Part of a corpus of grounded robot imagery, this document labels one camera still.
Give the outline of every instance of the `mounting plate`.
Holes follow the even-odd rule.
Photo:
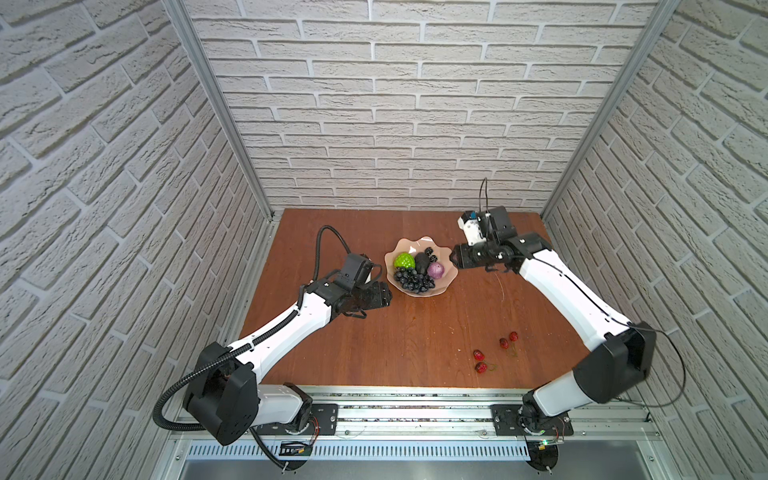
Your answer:
[[[313,403],[310,411],[310,417],[315,417],[320,425],[320,436],[336,434],[336,414],[339,412],[339,406],[336,403]],[[259,435],[291,435],[282,423],[258,425],[256,431]],[[307,427],[302,434],[311,435],[311,428]]]
[[[491,405],[491,414],[493,415],[493,426],[496,435],[500,437],[509,437],[515,435],[530,435],[521,426],[518,411],[522,404]],[[542,423],[542,428],[546,431],[544,435],[555,435],[555,429],[560,436],[569,437],[574,434],[571,419],[568,418],[568,412],[561,413],[552,417],[548,422]]]

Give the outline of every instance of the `green fruit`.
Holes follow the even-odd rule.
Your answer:
[[[401,253],[395,258],[395,266],[403,266],[405,268],[413,268],[416,266],[416,261],[411,257],[410,253]]]

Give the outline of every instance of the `brick wall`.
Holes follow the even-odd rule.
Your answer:
[[[186,3],[278,213],[539,211],[654,7]]]
[[[263,218],[161,2],[0,18],[0,478],[149,478]]]
[[[573,270],[670,333],[652,409],[683,476],[768,475],[768,7],[683,0],[546,224]],[[659,340],[639,388],[679,390]]]

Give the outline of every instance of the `grapes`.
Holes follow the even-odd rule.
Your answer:
[[[402,290],[414,293],[427,293],[435,288],[435,279],[427,273],[419,273],[413,267],[400,266],[395,268],[395,281],[401,286]]]

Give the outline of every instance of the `wooden tabletop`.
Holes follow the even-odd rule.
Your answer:
[[[354,253],[383,263],[400,238],[431,237],[439,246],[464,243],[460,212],[286,210],[259,280],[242,335],[296,302],[312,278],[317,230],[335,227]],[[519,233],[546,236],[537,214],[510,214]],[[320,276],[340,268],[345,252],[323,234]],[[460,270],[442,295],[413,298],[394,286],[390,306],[367,319],[339,316],[281,359],[264,383],[345,386],[533,388],[570,370],[588,351],[568,321],[514,273]],[[498,345],[516,331],[509,350]],[[479,375],[472,350],[494,371]]]

